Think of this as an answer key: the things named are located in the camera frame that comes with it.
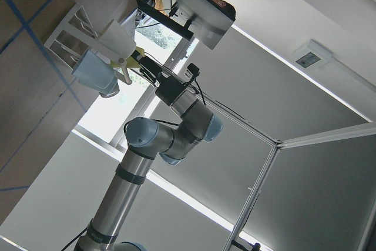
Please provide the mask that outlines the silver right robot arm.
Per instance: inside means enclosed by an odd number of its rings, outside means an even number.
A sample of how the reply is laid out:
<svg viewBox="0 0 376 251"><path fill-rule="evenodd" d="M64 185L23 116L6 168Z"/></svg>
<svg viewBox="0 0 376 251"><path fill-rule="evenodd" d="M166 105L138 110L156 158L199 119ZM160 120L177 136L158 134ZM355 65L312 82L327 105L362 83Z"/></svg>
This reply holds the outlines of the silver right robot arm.
<svg viewBox="0 0 376 251"><path fill-rule="evenodd" d="M155 157L176 165L201 141L211 142L223 129L222 121L188 90L188 82L174 74L164 76L162 67L147 56L135 59L159 83L156 95L182 121L176 129L144 117L128 123L128 149L75 250L129 250L129 244L115 241Z"/></svg>

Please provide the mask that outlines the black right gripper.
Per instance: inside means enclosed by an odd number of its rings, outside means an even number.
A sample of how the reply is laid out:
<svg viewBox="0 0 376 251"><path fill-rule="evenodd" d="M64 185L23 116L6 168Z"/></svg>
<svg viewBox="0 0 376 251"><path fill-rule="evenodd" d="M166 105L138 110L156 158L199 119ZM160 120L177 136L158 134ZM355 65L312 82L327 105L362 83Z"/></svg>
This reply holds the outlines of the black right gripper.
<svg viewBox="0 0 376 251"><path fill-rule="evenodd" d="M140 58L139 65L147 69L153 75L158 75L162 71L160 65L147 56ZM167 106L171 106L178 96L187 88L187 82L181 83L173 75L168 77L158 75L157 81L159 82L159 86L156 88L155 94Z"/></svg>

